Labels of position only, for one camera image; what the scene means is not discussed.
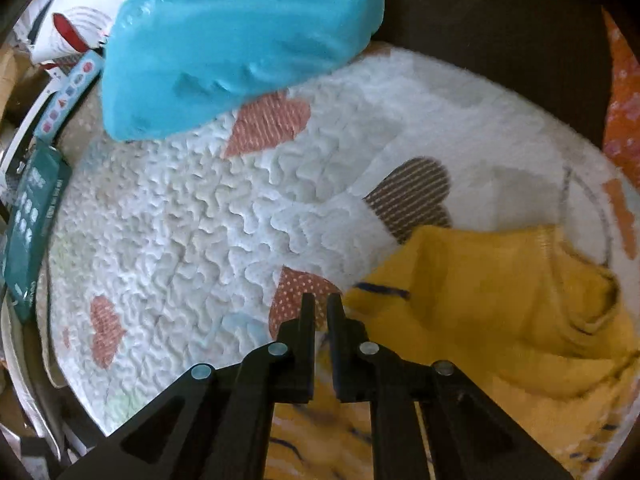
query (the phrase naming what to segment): blue pouch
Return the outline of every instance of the blue pouch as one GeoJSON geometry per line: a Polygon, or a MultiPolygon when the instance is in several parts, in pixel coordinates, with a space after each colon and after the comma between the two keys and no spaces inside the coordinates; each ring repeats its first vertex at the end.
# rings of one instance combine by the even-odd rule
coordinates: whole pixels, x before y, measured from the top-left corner
{"type": "Polygon", "coordinates": [[[116,140],[161,139],[359,54],[384,0],[126,0],[102,77],[116,140]]]}

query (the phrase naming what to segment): blue plastic bag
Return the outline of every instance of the blue plastic bag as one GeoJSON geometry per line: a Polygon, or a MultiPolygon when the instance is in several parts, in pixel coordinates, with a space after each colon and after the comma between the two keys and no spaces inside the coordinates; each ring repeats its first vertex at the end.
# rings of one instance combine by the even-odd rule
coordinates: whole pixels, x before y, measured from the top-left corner
{"type": "Polygon", "coordinates": [[[345,65],[384,0],[126,0],[102,79],[116,140],[159,139],[345,65]]]}

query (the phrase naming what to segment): silver screw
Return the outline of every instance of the silver screw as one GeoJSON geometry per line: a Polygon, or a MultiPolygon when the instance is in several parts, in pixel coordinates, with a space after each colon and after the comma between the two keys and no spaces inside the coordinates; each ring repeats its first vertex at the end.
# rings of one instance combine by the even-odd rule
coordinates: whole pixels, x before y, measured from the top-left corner
{"type": "Polygon", "coordinates": [[[364,355],[375,355],[380,350],[380,347],[372,341],[365,341],[360,344],[360,351],[364,355]]]}
{"type": "Polygon", "coordinates": [[[275,355],[275,356],[284,355],[288,351],[289,351],[289,347],[284,343],[275,342],[269,345],[269,353],[271,355],[275,355]]]}
{"type": "Polygon", "coordinates": [[[450,376],[456,371],[456,367],[451,361],[436,361],[433,364],[433,369],[440,375],[450,376]]]}
{"type": "Polygon", "coordinates": [[[191,369],[191,377],[197,381],[206,379],[211,375],[211,367],[209,365],[196,365],[191,369]]]}

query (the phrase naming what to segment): yellow garment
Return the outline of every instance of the yellow garment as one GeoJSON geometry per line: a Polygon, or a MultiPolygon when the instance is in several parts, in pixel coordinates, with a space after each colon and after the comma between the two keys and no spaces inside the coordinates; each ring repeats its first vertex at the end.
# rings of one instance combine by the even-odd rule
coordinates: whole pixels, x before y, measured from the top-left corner
{"type": "MultiPolygon", "coordinates": [[[[421,227],[365,281],[410,293],[346,294],[372,341],[454,362],[576,478],[600,459],[636,396],[638,339],[613,274],[560,229],[421,227]]],[[[306,412],[276,407],[265,478],[372,478],[367,406],[337,403],[325,352],[306,412]]]]}

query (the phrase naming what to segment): green packet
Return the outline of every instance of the green packet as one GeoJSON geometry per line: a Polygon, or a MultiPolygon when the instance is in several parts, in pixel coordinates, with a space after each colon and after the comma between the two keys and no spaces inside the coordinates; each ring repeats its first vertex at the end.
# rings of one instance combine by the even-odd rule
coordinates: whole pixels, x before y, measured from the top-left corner
{"type": "Polygon", "coordinates": [[[40,265],[60,196],[70,177],[71,168],[62,154],[37,140],[18,185],[2,261],[2,275],[22,323],[34,312],[40,265]]]}

